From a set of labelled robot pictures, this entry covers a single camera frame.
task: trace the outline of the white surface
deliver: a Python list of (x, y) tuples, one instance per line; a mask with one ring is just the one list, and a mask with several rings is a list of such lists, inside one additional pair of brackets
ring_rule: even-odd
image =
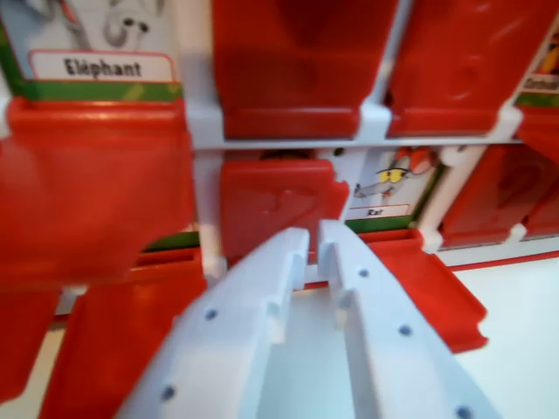
[[(559, 258), (456, 275), (487, 308), (480, 329), (489, 338), (485, 347), (457, 355), (459, 362), (504, 418), (557, 418)], [(345, 357), (343, 334), (325, 333), (333, 321), (328, 301), (324, 289), (294, 294), (286, 338), (297, 343), (273, 347), (259, 417), (344, 419), (353, 406), (348, 370), (334, 362)], [(25, 393), (0, 406), (0, 419), (36, 417), (61, 338), (60, 330), (47, 334)], [(283, 403), (269, 409), (285, 381), (292, 386), (281, 387)]]
[(64, 332), (65, 329), (62, 327), (53, 327), (46, 334), (25, 391), (17, 399), (0, 403), (0, 419), (34, 419), (38, 417)]

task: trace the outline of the red plastic flap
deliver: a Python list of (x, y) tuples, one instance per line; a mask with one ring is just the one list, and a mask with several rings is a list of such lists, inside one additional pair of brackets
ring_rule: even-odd
[(287, 227), (311, 233), (318, 222), (336, 219), (349, 195), (326, 160), (227, 161), (221, 169), (223, 253), (238, 259)]
[(59, 292), (0, 292), (0, 403), (25, 389)]
[(542, 121), (537, 129), (521, 127), (518, 137), (538, 153), (545, 155), (555, 163), (559, 164), (559, 113), (553, 115), (556, 126), (546, 129), (546, 121)]
[(435, 255), (421, 250), (416, 230), (362, 234), (361, 238), (400, 281), (449, 348), (457, 353), (487, 342), (478, 324), (487, 311)]
[(14, 99), (0, 143), (0, 288), (115, 281), (193, 214), (182, 102)]
[(559, 179), (528, 214), (526, 237), (559, 235)]
[(558, 10), (556, 0), (414, 2), (390, 78), (390, 135), (489, 131)]
[(205, 290), (199, 250), (158, 253), (159, 264), (132, 270), (131, 282), (92, 286), (78, 298), (41, 419), (113, 417), (173, 318)]
[(397, 1), (212, 2), (228, 138), (350, 136)]
[(505, 240), (557, 176), (559, 166), (526, 146), (490, 146), (443, 219), (444, 247)]

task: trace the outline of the cartoon rat illustration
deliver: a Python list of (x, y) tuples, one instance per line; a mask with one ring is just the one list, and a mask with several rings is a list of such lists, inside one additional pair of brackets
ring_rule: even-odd
[(377, 172), (378, 182), (362, 187), (357, 183), (354, 196), (382, 194), (382, 205), (389, 205), (390, 198), (400, 190), (407, 179), (420, 176), (434, 166), (434, 159), (428, 147), (399, 148), (390, 165)]

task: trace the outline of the white label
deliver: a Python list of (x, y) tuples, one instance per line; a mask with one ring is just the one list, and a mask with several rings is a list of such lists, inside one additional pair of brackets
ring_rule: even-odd
[(406, 216), (410, 205), (386, 205), (384, 207), (350, 208), (348, 220), (363, 218), (386, 218), (389, 216)]
[(559, 76), (535, 72), (524, 81), (522, 91), (525, 93), (559, 93)]
[(172, 83), (173, 65), (164, 54), (133, 52), (32, 51), (35, 79)]

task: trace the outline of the yellow cartoon face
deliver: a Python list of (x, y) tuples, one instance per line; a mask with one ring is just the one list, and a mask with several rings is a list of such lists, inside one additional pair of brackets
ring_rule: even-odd
[(408, 173), (408, 170), (405, 168), (387, 168), (378, 172), (378, 179), (382, 183), (398, 183), (405, 178), (406, 173)]

